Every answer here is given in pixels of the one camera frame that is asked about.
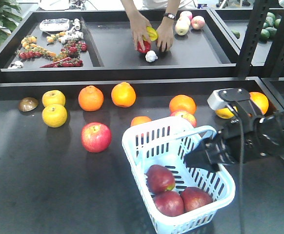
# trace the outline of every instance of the hand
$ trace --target hand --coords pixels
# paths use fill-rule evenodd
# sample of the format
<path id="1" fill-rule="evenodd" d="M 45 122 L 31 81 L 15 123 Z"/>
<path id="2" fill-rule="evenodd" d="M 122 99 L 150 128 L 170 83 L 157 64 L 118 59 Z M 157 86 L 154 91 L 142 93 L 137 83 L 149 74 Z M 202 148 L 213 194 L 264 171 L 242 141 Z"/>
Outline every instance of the hand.
<path id="1" fill-rule="evenodd" d="M 140 12 L 136 12 L 134 15 L 131 15 L 130 18 L 130 28 L 132 31 L 132 37 L 133 37 L 133 44 L 134 49 L 137 50 L 138 48 L 138 42 L 141 45 L 141 48 L 145 50 L 145 46 L 143 43 L 143 37 L 151 43 L 150 37 L 147 33 L 146 27 L 152 27 L 150 21 L 144 17 Z"/>
<path id="2" fill-rule="evenodd" d="M 169 51 L 173 43 L 173 20 L 163 19 L 162 23 L 158 27 L 157 34 L 157 47 L 162 48 L 161 51 Z"/>

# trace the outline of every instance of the red apple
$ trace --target red apple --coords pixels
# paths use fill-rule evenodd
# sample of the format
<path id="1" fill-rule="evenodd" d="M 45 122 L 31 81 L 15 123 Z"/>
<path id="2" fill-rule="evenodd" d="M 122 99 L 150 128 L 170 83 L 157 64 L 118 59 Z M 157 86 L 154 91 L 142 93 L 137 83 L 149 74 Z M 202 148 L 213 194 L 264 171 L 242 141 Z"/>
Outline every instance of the red apple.
<path id="1" fill-rule="evenodd" d="M 195 210 L 213 201 L 207 192 L 197 187 L 186 187 L 181 193 L 181 198 L 185 212 Z"/>
<path id="2" fill-rule="evenodd" d="M 192 115 L 188 111 L 177 110 L 177 111 L 172 112 L 170 116 L 177 116 L 177 117 L 185 118 L 187 121 L 189 121 L 192 124 L 193 127 L 196 127 L 197 125 L 196 118 L 194 117 L 194 115 Z"/>
<path id="3" fill-rule="evenodd" d="M 188 17 L 190 20 L 192 20 L 192 18 L 193 18 L 192 12 L 190 12 L 190 11 L 182 11 L 182 12 L 180 13 L 180 17 L 182 17 L 182 16 L 186 16 L 186 17 Z"/>
<path id="4" fill-rule="evenodd" d="M 184 213 L 183 200 L 179 193 L 166 191 L 153 198 L 156 208 L 166 216 L 176 217 Z"/>
<path id="5" fill-rule="evenodd" d="M 84 148 L 92 153 L 105 150 L 112 141 L 111 130 L 102 123 L 88 123 L 82 128 L 81 142 Z"/>
<path id="6" fill-rule="evenodd" d="M 170 170 L 161 165 L 152 165 L 146 172 L 146 182 L 149 190 L 154 194 L 173 190 L 175 178 Z"/>
<path id="7" fill-rule="evenodd" d="M 192 28 L 199 30 L 202 29 L 205 25 L 205 20 L 202 16 L 195 16 L 191 20 Z"/>

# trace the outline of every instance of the wristwatch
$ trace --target wristwatch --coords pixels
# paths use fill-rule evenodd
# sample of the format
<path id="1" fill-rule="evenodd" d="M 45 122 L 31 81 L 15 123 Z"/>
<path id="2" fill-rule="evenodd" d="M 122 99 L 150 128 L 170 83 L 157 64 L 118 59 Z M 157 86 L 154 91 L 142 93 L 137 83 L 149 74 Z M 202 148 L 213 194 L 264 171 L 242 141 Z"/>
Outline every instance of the wristwatch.
<path id="1" fill-rule="evenodd" d="M 174 14 L 172 14 L 172 13 L 165 13 L 163 16 L 164 17 L 168 17 L 168 18 L 170 18 L 172 20 L 174 20 L 176 18 L 176 16 Z"/>

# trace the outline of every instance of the basket handle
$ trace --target basket handle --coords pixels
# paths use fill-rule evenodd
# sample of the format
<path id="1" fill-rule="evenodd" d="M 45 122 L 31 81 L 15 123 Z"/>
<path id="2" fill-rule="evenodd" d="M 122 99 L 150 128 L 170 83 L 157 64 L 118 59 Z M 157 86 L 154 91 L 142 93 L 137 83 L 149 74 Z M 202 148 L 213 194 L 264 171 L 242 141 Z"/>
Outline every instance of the basket handle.
<path id="1" fill-rule="evenodd" d="M 201 138 L 202 140 L 202 139 L 209 138 L 209 137 L 213 138 L 217 132 L 213 127 L 209 125 L 204 125 L 201 127 L 193 128 L 191 130 L 183 131 L 181 133 L 155 139 L 151 141 L 150 143 L 148 143 L 145 147 L 141 148 L 141 150 L 138 153 L 138 156 L 134 159 L 135 163 L 137 167 L 140 167 L 141 169 L 143 169 L 144 168 L 144 157 L 142 155 L 147 150 L 155 148 L 156 146 L 162 145 L 163 143 L 167 143 L 169 141 L 179 140 L 181 138 L 189 137 L 189 136 L 200 134 L 200 133 L 205 133 Z"/>

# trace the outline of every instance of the small white container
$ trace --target small white container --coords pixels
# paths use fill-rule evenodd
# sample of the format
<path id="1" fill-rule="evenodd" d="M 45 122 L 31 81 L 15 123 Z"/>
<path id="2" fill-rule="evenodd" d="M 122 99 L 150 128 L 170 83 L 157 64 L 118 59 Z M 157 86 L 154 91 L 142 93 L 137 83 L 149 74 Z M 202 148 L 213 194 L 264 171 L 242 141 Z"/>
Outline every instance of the small white container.
<path id="1" fill-rule="evenodd" d="M 215 134 L 211 126 L 193 128 L 180 117 L 166 117 L 139 124 L 124 132 L 122 146 L 158 234 L 182 234 L 207 224 L 218 209 L 233 200 L 235 183 L 223 165 L 219 165 L 219 172 L 211 173 L 204 169 L 187 168 L 183 160 L 184 155 L 195 149 L 202 138 Z M 177 217 L 163 215 L 157 210 L 153 202 L 154 195 L 146 185 L 145 173 L 153 164 L 172 171 L 176 178 L 174 191 L 180 193 L 185 187 L 195 186 L 209 193 L 213 202 Z"/>

